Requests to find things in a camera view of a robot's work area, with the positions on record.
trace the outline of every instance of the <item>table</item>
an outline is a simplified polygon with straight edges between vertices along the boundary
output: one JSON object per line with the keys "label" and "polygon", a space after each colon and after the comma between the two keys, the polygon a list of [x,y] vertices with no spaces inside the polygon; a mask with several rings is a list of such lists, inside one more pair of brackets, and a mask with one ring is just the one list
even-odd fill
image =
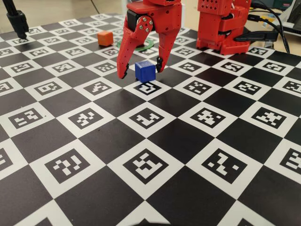
{"label": "table", "polygon": [[0,225],[299,225],[301,57],[197,50],[182,28],[156,81],[134,72],[155,33],[120,80],[123,20],[0,35]]}

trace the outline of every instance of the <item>green ring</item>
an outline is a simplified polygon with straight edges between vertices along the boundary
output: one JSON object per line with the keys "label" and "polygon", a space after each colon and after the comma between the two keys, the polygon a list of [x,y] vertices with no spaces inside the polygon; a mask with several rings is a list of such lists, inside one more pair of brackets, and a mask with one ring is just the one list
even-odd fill
{"label": "green ring", "polygon": [[[147,46],[136,48],[135,50],[138,51],[138,52],[140,52],[140,51],[144,51],[144,50],[147,50],[149,48],[152,48],[154,46],[154,41],[152,39],[146,39],[145,41],[148,43]],[[117,42],[117,47],[118,48],[120,48],[121,42],[122,42],[122,40],[120,40],[120,41]]]}

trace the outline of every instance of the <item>white square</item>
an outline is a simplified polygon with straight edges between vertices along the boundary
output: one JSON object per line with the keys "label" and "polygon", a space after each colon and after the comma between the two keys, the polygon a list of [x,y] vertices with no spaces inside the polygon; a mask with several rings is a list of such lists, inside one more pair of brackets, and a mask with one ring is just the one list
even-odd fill
{"label": "white square", "polygon": [[69,42],[72,42],[78,46],[82,46],[82,45],[90,44],[93,42],[97,42],[97,39],[92,38],[91,36],[83,36],[83,37],[71,39],[71,40],[69,40]]}
{"label": "white square", "polygon": [[54,119],[53,115],[36,102],[0,116],[0,124],[9,137],[13,137],[52,119]]}
{"label": "white square", "polygon": [[15,77],[20,74],[32,72],[34,70],[42,68],[39,64],[33,60],[26,60],[14,65],[6,66],[3,69],[11,76]]}
{"label": "white square", "polygon": [[234,55],[234,54],[222,55],[222,54],[219,54],[218,52],[219,52],[219,51],[217,51],[217,50],[215,50],[215,49],[211,49],[211,48],[206,49],[206,50],[204,51],[204,53],[209,53],[209,54],[211,54],[211,55],[215,55],[215,56],[218,56],[218,57],[221,57],[221,58],[224,58],[224,59],[228,59],[228,58],[230,58],[231,56]]}
{"label": "white square", "polygon": [[104,20],[104,19],[111,18],[111,16],[109,16],[107,14],[104,14],[104,13],[101,13],[101,14],[93,15],[93,16],[91,16],[91,18],[94,19],[94,20]]}
{"label": "white square", "polygon": [[53,54],[53,53],[55,53],[55,51],[47,46],[43,46],[40,48],[28,50],[28,51],[25,51],[22,53],[30,59],[36,59],[39,57],[47,56],[49,54]]}
{"label": "white square", "polygon": [[27,35],[31,36],[31,35],[41,34],[41,33],[45,33],[45,32],[47,32],[47,31],[44,28],[42,28],[41,26],[31,27],[31,28],[29,28]]}
{"label": "white square", "polygon": [[26,39],[16,38],[16,39],[7,40],[6,42],[11,46],[19,46],[33,41],[35,41],[35,39],[28,36]]}
{"label": "white square", "polygon": [[[89,166],[69,177],[64,182],[59,183],[45,164],[60,157],[61,162],[65,160],[72,162],[70,159],[65,159],[62,156],[71,150],[75,150],[88,162]],[[30,163],[30,167],[54,199],[96,173],[104,166],[105,164],[78,139]]]}
{"label": "white square", "polygon": [[[145,149],[148,151],[148,157],[154,155],[157,158],[157,162],[153,162],[152,159],[145,158]],[[150,176],[154,175],[156,171],[162,170],[159,172],[153,179],[148,181],[146,184],[142,182],[136,175],[130,172],[125,164],[145,165],[148,164],[151,169],[145,168],[140,170],[140,167],[137,166],[136,172],[143,178],[148,179]],[[183,166],[180,161],[172,157],[170,154],[156,146],[149,140],[144,140],[125,152],[123,155],[113,160],[108,164],[109,168],[113,170],[123,181],[125,181],[134,191],[136,191],[143,199],[150,197],[156,190],[158,190],[166,181],[168,181],[174,174],[176,174]]]}
{"label": "white square", "polygon": [[186,36],[181,36],[181,35],[178,35],[174,41],[175,44],[177,45],[181,45],[181,46],[184,46],[184,45],[187,45],[191,42],[194,42],[195,39],[192,39],[192,38],[189,38],[189,37],[186,37]]}
{"label": "white square", "polygon": [[273,61],[269,59],[264,59],[260,61],[254,67],[259,68],[261,70],[265,70],[267,72],[279,74],[282,76],[286,76],[294,68],[293,66],[279,63],[277,61]]}
{"label": "white square", "polygon": [[273,87],[285,93],[292,94],[297,97],[301,97],[301,81],[292,79],[289,77],[283,77],[275,86]]}
{"label": "white square", "polygon": [[218,62],[217,64],[213,65],[213,68],[236,76],[240,76],[249,71],[252,68],[252,66],[234,60],[224,59]]}
{"label": "white square", "polygon": [[44,100],[69,89],[71,87],[59,78],[48,79],[25,88],[37,101]]}
{"label": "white square", "polygon": [[269,86],[242,77],[237,77],[224,88],[253,100],[259,100],[271,89]]}
{"label": "white square", "polygon": [[99,63],[89,65],[86,68],[99,76],[105,76],[117,71],[117,63],[112,60],[104,60]]}
{"label": "white square", "polygon": [[[149,109],[151,112],[148,115],[149,118],[145,118],[139,114],[145,109]],[[134,115],[137,115],[137,122],[130,119],[130,117]],[[124,124],[128,125],[130,128],[136,130],[142,136],[149,137],[153,133],[157,132],[159,129],[172,122],[174,119],[176,119],[176,117],[163,111],[155,105],[152,105],[149,102],[145,102],[142,105],[139,105],[136,108],[132,109],[131,111],[119,116],[118,119]]]}
{"label": "white square", "polygon": [[[199,121],[191,118],[198,112],[200,114]],[[217,122],[221,118],[218,116],[223,116],[224,119],[222,119],[220,122]],[[219,108],[216,108],[212,105],[209,105],[205,102],[197,104],[178,118],[210,134],[213,137],[217,137],[221,132],[223,132],[230,124],[232,124],[237,119],[236,116],[225,112]]]}
{"label": "white square", "polygon": [[2,49],[0,49],[0,58],[12,56],[17,53],[20,53],[20,51],[14,47],[2,48]]}
{"label": "white square", "polygon": [[274,226],[268,220],[237,200],[217,226],[239,225],[243,219],[250,223],[249,225]]}
{"label": "white square", "polygon": [[[267,109],[266,113],[261,117],[259,115],[256,115],[256,113],[260,110]],[[274,128],[275,121],[276,120],[282,120],[282,117],[286,117],[284,121],[279,125],[278,128]],[[294,125],[294,123],[297,121],[298,117],[291,115],[289,113],[286,113],[284,111],[281,111],[279,109],[276,109],[274,107],[271,107],[269,105],[263,104],[261,102],[255,102],[253,105],[251,105],[241,116],[241,119],[258,126],[262,129],[265,129],[266,131],[269,131],[271,133],[274,133],[280,137],[285,137],[285,135],[288,133],[288,131],[291,129],[291,127]]]}
{"label": "white square", "polygon": [[61,21],[59,22],[59,24],[61,26],[64,26],[64,27],[74,27],[74,26],[78,26],[78,25],[81,25],[83,24],[82,22],[76,20],[76,19],[72,19],[72,20],[64,20],[64,21]]}
{"label": "white square", "polygon": [[0,80],[0,96],[23,89],[13,78]]}
{"label": "white square", "polygon": [[[217,170],[215,170],[215,173],[213,173],[208,168],[204,167],[202,164],[206,162],[206,160],[212,154],[219,153],[220,150],[225,152],[225,154],[219,155],[220,159],[215,164],[219,164],[220,166]],[[235,180],[232,183],[229,183],[227,180],[222,178],[222,176],[228,174],[227,171],[229,169],[227,169],[227,167],[224,168],[223,163],[229,157],[235,158],[236,160],[239,160],[246,165],[242,172],[240,172],[240,174],[235,178]],[[258,171],[262,167],[262,164],[215,138],[193,159],[191,159],[186,164],[186,166],[188,166],[190,169],[192,169],[200,176],[208,180],[210,183],[223,190],[228,195],[232,196],[234,199],[238,199],[244,191],[244,189],[249,185],[249,183],[258,173]]]}
{"label": "white square", "polygon": [[44,219],[48,219],[52,226],[72,226],[64,212],[57,205],[55,200],[51,200],[31,215],[27,216],[15,226],[33,226],[38,225]]}
{"label": "white square", "polygon": [[115,46],[109,46],[107,48],[103,48],[101,50],[95,51],[95,53],[107,59],[112,59],[118,56],[119,48]]}
{"label": "white square", "polygon": [[301,184],[300,145],[283,139],[264,165]]}
{"label": "white square", "polygon": [[112,92],[121,89],[121,87],[105,79],[104,77],[101,77],[81,84],[74,89],[89,100],[95,101],[101,97],[104,97]]}
{"label": "white square", "polygon": [[19,152],[11,139],[0,142],[0,180],[27,165],[27,161]]}
{"label": "white square", "polygon": [[205,100],[221,87],[197,77],[191,77],[174,87],[175,90],[185,93],[198,100]]}
{"label": "white square", "polygon": [[79,30],[77,31],[78,33],[81,33],[83,35],[93,35],[93,34],[97,34],[99,32],[101,32],[102,30],[96,28],[96,27],[90,27],[90,28],[86,28],[83,30]]}
{"label": "white square", "polygon": [[38,42],[42,43],[44,46],[50,46],[58,43],[62,43],[67,41],[66,39],[62,38],[61,36],[52,36],[48,38],[39,39]]}
{"label": "white square", "polygon": [[57,77],[81,69],[83,66],[72,60],[65,60],[44,68]]}
{"label": "white square", "polygon": [[52,30],[52,31],[49,31],[49,32],[56,35],[56,36],[60,36],[60,35],[64,35],[64,34],[74,33],[75,30],[73,30],[69,27],[63,27],[63,28],[55,29],[55,30]]}
{"label": "white square", "polygon": [[176,48],[173,48],[171,50],[171,53],[173,55],[179,56],[179,57],[183,57],[183,58],[190,58],[193,57],[199,53],[201,53],[202,51],[196,49],[196,48],[190,48],[187,46],[179,46]]}
{"label": "white square", "polygon": [[268,58],[275,52],[274,49],[270,48],[263,48],[257,46],[250,46],[249,50],[246,52],[249,55],[261,57],[261,58]]}
{"label": "white square", "polygon": [[104,25],[107,25],[109,23],[105,22],[105,21],[101,21],[101,20],[95,20],[95,21],[92,21],[92,22],[88,22],[88,23],[85,23],[85,25],[88,25],[90,27],[99,27],[99,26],[104,26]]}
{"label": "white square", "polygon": [[82,46],[75,46],[72,48],[61,50],[59,51],[59,53],[67,57],[68,59],[73,59],[76,57],[81,57],[86,54],[92,53],[92,51]]}
{"label": "white square", "polygon": [[195,76],[197,74],[200,74],[201,72],[207,70],[210,68],[209,66],[199,63],[197,61],[193,61],[190,59],[186,59],[183,61],[180,61],[172,66],[170,66],[173,69],[176,69],[180,72],[186,73],[191,76]]}
{"label": "white square", "polygon": [[116,226],[138,225],[144,219],[153,224],[170,224],[158,211],[144,201]]}
{"label": "white square", "polygon": [[124,87],[124,89],[137,95],[143,100],[150,101],[171,88],[159,81],[149,81],[146,83],[137,81]]}
{"label": "white square", "polygon": [[[76,115],[77,124],[72,122],[70,119],[70,117],[74,115]],[[90,120],[97,117],[102,118],[91,123]],[[115,119],[115,117],[97,104],[90,102],[57,117],[56,119],[58,119],[71,133],[73,133],[74,136],[79,138]]]}

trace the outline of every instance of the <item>table surface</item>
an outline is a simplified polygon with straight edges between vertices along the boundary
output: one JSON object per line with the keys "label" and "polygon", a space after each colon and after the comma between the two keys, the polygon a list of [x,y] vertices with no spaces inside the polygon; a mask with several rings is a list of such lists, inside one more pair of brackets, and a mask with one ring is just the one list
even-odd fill
{"label": "table surface", "polygon": [[300,225],[301,57],[201,51],[183,28],[155,81],[134,72],[155,33],[120,80],[123,19],[0,35],[0,225]]}

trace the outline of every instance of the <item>black square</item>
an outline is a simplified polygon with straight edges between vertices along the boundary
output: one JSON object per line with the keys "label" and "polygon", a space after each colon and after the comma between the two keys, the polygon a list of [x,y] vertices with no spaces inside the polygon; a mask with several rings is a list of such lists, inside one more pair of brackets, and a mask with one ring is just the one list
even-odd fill
{"label": "black square", "polygon": [[246,65],[255,66],[256,64],[262,61],[262,58],[258,56],[252,56],[249,54],[235,54],[231,56],[229,60],[235,60]]}
{"label": "black square", "polygon": [[281,137],[242,119],[234,121],[217,138],[262,164],[282,140]]}
{"label": "black square", "polygon": [[20,74],[15,76],[14,79],[23,87],[28,87],[33,84],[52,79],[55,76],[51,74],[49,71],[46,71],[44,68],[40,68],[38,70],[34,70],[32,72],[27,72],[24,74]]}
{"label": "black square", "polygon": [[147,96],[161,89],[160,86],[155,85],[151,81],[139,84],[133,88]]}
{"label": "black square", "polygon": [[69,86],[76,87],[93,79],[99,78],[99,75],[87,68],[81,68],[76,71],[61,75],[59,78],[66,82]]}
{"label": "black square", "polygon": [[237,65],[237,64],[232,63],[232,62],[227,62],[224,65],[222,65],[221,67],[225,68],[229,71],[232,71],[232,72],[239,72],[241,69],[244,68],[242,65]]}
{"label": "black square", "polygon": [[278,61],[283,64],[296,66],[301,62],[301,56],[297,56],[294,54],[287,54],[284,52],[275,51],[271,56],[268,57],[270,60]]}
{"label": "black square", "polygon": [[0,97],[0,115],[35,103],[36,100],[24,89]]}
{"label": "black square", "polygon": [[301,166],[299,165],[299,159],[301,158],[300,152],[290,148],[284,158],[282,159],[280,165],[292,170],[301,175]]}
{"label": "black square", "polygon": [[29,163],[75,139],[56,119],[12,137],[12,141]]}
{"label": "black square", "polygon": [[4,148],[0,148],[0,171],[13,164],[6,151],[9,150],[4,150]]}
{"label": "black square", "polygon": [[140,143],[144,137],[114,119],[79,139],[107,164]]}
{"label": "black square", "polygon": [[268,126],[278,129],[279,126],[284,122],[286,119],[285,116],[261,107],[253,116],[253,119],[264,123]]}
{"label": "black square", "polygon": [[278,65],[278,64],[272,63],[272,62],[268,62],[262,67],[273,70],[275,72],[282,72],[286,68],[285,66]]}
{"label": "black square", "polygon": [[202,166],[232,184],[247,164],[218,148]]}
{"label": "black square", "polygon": [[143,104],[145,101],[140,97],[124,90],[120,89],[113,93],[110,93],[96,101],[97,105],[108,111],[115,117],[118,117],[129,110]]}
{"label": "black square", "polygon": [[148,139],[186,164],[209,144],[213,137],[194,126],[175,119]]}
{"label": "black square", "polygon": [[86,97],[73,89],[40,101],[40,103],[55,117],[65,114],[89,102],[90,101]]}
{"label": "black square", "polygon": [[237,78],[237,76],[233,74],[223,72],[212,67],[196,75],[196,77],[222,87]]}
{"label": "black square", "polygon": [[217,64],[218,62],[224,60],[224,58],[221,58],[219,56],[215,56],[212,54],[204,53],[204,52],[197,54],[197,55],[191,57],[190,59],[197,61],[199,63],[205,64],[205,65],[208,65],[208,66],[213,66],[213,65]]}
{"label": "black square", "polygon": [[233,88],[251,95],[254,95],[261,89],[261,87],[253,85],[246,81],[241,81],[240,83],[236,84]]}
{"label": "black square", "polygon": [[5,226],[15,225],[52,200],[28,165],[0,180],[0,193],[0,218]]}
{"label": "black square", "polygon": [[300,97],[278,89],[271,88],[259,101],[297,117],[301,115]]}
{"label": "black square", "polygon": [[301,222],[301,185],[263,166],[239,201],[278,226]]}
{"label": "black square", "polygon": [[172,225],[216,226],[234,199],[184,166],[147,202]]}
{"label": "black square", "polygon": [[277,82],[279,82],[283,76],[267,72],[255,67],[252,67],[249,71],[244,73],[241,77],[259,82],[261,84],[267,86],[274,86]]}
{"label": "black square", "polygon": [[174,87],[188,78],[190,78],[188,74],[170,67],[165,68],[163,72],[156,74],[157,81],[162,82],[170,87]]}
{"label": "black square", "polygon": [[210,128],[214,128],[226,117],[204,107],[191,116],[191,118],[206,126],[209,126]]}
{"label": "black square", "polygon": [[90,164],[75,149],[71,149],[45,163],[45,166],[57,182],[61,184],[90,166]]}
{"label": "black square", "polygon": [[115,226],[143,199],[108,167],[55,199],[72,225]]}
{"label": "black square", "polygon": [[129,118],[133,122],[137,123],[145,129],[152,127],[153,125],[157,124],[159,121],[164,119],[163,116],[159,115],[158,113],[152,111],[149,108],[145,108]]}
{"label": "black square", "polygon": [[14,127],[16,127],[16,129],[19,129],[42,118],[43,117],[34,108],[32,108],[28,109],[27,111],[10,116],[8,119],[14,125]]}
{"label": "black square", "polygon": [[221,88],[210,97],[208,97],[205,102],[239,117],[255,101]]}
{"label": "black square", "polygon": [[292,126],[290,131],[288,131],[285,138],[290,140],[290,141],[295,142],[296,144],[301,145],[300,134],[301,134],[301,119],[297,119],[297,121]]}
{"label": "black square", "polygon": [[197,105],[200,101],[175,89],[170,89],[149,102],[178,117]]}
{"label": "black square", "polygon": [[192,81],[188,85],[184,86],[183,89],[186,89],[192,93],[195,93],[197,95],[202,95],[206,91],[208,91],[211,88],[211,86],[208,86],[206,84],[203,84],[197,80]]}
{"label": "black square", "polygon": [[[150,152],[147,148],[123,164],[128,171],[135,175],[144,184],[149,183],[156,175],[162,172],[168,164]],[[155,170],[148,171],[151,174],[143,174],[143,169]]]}
{"label": "black square", "polygon": [[103,119],[103,117],[91,108],[87,108],[68,118],[78,128],[83,129],[93,123]]}

